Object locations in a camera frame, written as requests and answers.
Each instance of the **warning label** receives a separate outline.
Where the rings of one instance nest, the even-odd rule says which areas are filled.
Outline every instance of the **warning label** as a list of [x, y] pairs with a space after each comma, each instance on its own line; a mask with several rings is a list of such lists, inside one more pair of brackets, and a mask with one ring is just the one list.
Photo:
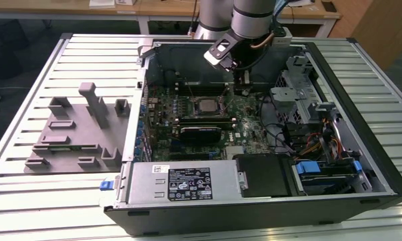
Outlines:
[[168, 200], [212, 199], [210, 168], [168, 169]]

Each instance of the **black cable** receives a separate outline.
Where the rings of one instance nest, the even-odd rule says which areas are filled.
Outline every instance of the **black cable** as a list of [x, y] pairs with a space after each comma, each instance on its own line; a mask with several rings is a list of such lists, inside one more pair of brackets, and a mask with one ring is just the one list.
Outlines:
[[199, 20], [199, 12], [198, 12], [198, 14], [196, 14], [195, 23], [196, 23], [198, 20]]
[[287, 7], [290, 7], [290, 11], [292, 12], [292, 24], [294, 24], [295, 23], [294, 7], [291, 7], [290, 5], [287, 5]]
[[187, 34], [191, 34], [191, 32], [192, 32], [194, 18], [195, 18], [195, 12], [196, 12], [196, 4], [198, 4], [198, 0], [195, 0], [195, 4], [194, 4], [192, 19], [190, 21], [190, 26], [188, 26], [188, 32], [187, 32]]
[[288, 153], [288, 150], [284, 151], [284, 152], [276, 152], [276, 151], [275, 151], [275, 149], [279, 147], [279, 146], [276, 145], [276, 139], [275, 139], [274, 146], [268, 146], [268, 147], [274, 148], [274, 149], [272, 149], [274, 154], [286, 154], [286, 153]]
[[266, 132], [275, 138], [275, 140], [278, 140], [282, 143], [283, 147], [288, 149], [288, 152], [292, 155], [292, 154], [295, 154], [295, 150], [286, 144], [286, 142], [275, 134], [272, 134], [268, 131], [268, 129], [266, 128], [266, 126], [263, 124], [263, 121], [262, 121], [262, 107], [263, 107], [263, 103], [264, 103], [267, 97], [268, 97], [267, 95], [263, 96], [260, 107], [259, 107], [259, 121], [260, 121], [260, 126], [266, 130]]
[[284, 4], [280, 5], [280, 8], [279, 8], [279, 10], [276, 11], [276, 13], [274, 15], [275, 19], [276, 19], [278, 15], [280, 14], [280, 12], [282, 12], [283, 8], [286, 7], [286, 5], [288, 5], [288, 3], [290, 3], [290, 0], [286, 0]]
[[268, 48], [270, 48], [270, 46], [267, 45], [264, 47], [264, 51], [263, 51], [262, 55], [259, 56], [259, 58], [250, 65], [247, 65], [244, 67], [240, 67], [240, 68], [235, 68], [234, 70], [239, 70], [240, 71], [240, 70], [247, 70], [251, 67], [254, 67], [259, 63], [259, 61], [263, 59], [263, 57], [267, 55]]

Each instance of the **slotted aluminum surface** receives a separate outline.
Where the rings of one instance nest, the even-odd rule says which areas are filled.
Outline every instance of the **slotted aluminum surface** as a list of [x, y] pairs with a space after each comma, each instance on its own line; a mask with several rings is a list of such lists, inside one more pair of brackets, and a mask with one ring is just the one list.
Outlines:
[[[52, 96], [71, 96], [71, 103], [83, 103], [77, 87], [81, 81], [92, 81], [105, 102], [116, 98], [131, 102], [143, 37], [73, 35], [60, 40], [0, 143], [0, 240], [402, 240], [402, 203], [333, 225], [133, 238], [100, 207], [104, 192], [99, 183], [116, 173], [24, 174], [24, 159], [49, 116]], [[402, 174], [402, 94], [345, 39], [294, 39], [294, 43], [307, 41], [326, 57]]]

